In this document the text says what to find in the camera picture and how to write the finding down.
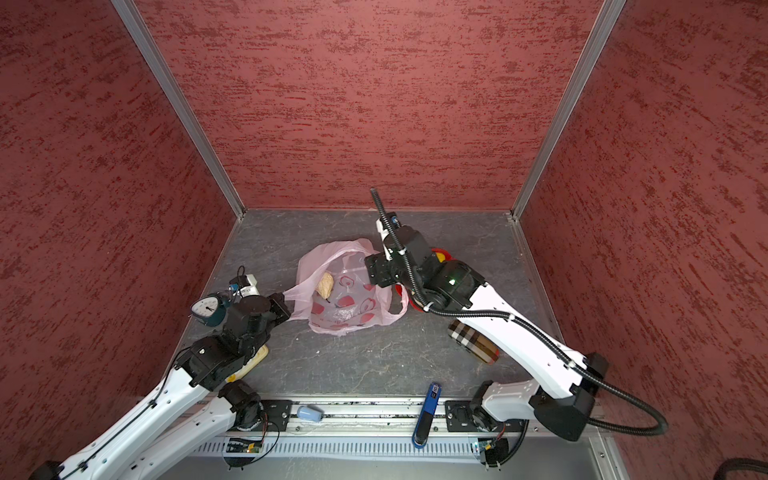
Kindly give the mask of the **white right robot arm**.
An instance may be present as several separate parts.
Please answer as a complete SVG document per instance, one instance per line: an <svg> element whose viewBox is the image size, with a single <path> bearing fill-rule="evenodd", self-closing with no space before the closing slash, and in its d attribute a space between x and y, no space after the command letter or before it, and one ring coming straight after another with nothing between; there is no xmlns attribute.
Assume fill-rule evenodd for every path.
<svg viewBox="0 0 768 480"><path fill-rule="evenodd" d="M473 406L475 421L537 420L556 436L578 440L595 405L598 385L574 366L604 378L607 360L585 355L555 340L512 308L469 265L440 261L424 237L408 226L376 225L383 250L366 258L370 281L380 287L399 284L423 311L445 313L471 337L482 336L523 367L531 380L486 382Z"/></svg>

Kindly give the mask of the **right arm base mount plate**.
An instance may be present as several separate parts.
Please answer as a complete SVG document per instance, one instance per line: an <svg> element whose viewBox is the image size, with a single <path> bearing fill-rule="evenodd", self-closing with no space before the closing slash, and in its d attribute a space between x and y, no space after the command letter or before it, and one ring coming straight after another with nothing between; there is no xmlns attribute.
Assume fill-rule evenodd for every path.
<svg viewBox="0 0 768 480"><path fill-rule="evenodd" d="M493 420L488 414L481 414L480 408L469 400L446 400L444 411L446 427L450 433L498 434L502 431L518 433L523 430L522 420Z"/></svg>

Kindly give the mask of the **pink plastic bag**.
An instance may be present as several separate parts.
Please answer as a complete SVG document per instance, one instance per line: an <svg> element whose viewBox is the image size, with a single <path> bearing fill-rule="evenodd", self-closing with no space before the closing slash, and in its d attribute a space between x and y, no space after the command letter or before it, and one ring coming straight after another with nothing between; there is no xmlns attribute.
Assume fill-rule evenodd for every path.
<svg viewBox="0 0 768 480"><path fill-rule="evenodd" d="M364 259L375 253L372 242L360 238L321 244L305 254L298 263L296 285L284 292L294 303L291 318L306 320L316 333L335 336L398 321L408 310L408 295L400 297L400 307L393 311L394 288L370 283ZM326 271L335 280L329 300L315 291Z"/></svg>

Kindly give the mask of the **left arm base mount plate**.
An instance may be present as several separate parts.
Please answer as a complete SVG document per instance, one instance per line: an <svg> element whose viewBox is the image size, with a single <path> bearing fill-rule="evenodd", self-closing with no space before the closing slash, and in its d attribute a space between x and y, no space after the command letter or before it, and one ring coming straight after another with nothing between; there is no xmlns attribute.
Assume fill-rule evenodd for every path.
<svg viewBox="0 0 768 480"><path fill-rule="evenodd" d="M252 431L261 431L268 422L273 422L272 427L285 432L292 416L294 402L285 399L262 399L260 414Z"/></svg>

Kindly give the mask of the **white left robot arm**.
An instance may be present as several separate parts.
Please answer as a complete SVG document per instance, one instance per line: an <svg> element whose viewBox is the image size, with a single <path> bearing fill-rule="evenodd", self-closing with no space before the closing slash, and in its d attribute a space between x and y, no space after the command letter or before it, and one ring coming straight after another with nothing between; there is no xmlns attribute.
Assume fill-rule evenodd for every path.
<svg viewBox="0 0 768 480"><path fill-rule="evenodd" d="M242 379L272 330L291 312L281 293L212 294L192 307L222 330L181 350L158 385L96 440L33 479L156 479L231 428L272 426L260 395Z"/></svg>

